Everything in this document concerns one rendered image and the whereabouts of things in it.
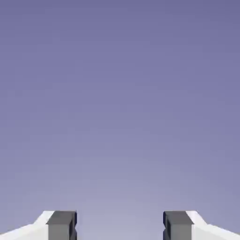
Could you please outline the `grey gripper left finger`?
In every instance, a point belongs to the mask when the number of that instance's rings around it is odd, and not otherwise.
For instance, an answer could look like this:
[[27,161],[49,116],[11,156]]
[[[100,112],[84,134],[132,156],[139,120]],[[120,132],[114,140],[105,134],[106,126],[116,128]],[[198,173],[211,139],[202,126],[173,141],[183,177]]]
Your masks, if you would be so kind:
[[0,234],[0,240],[77,240],[77,212],[45,210],[32,224]]

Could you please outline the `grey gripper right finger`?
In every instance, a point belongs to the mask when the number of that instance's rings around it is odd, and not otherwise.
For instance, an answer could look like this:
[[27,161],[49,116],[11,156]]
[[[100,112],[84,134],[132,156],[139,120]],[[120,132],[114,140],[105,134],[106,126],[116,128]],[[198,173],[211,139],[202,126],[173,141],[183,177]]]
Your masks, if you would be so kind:
[[164,211],[163,240],[240,240],[240,234],[208,224],[195,210]]

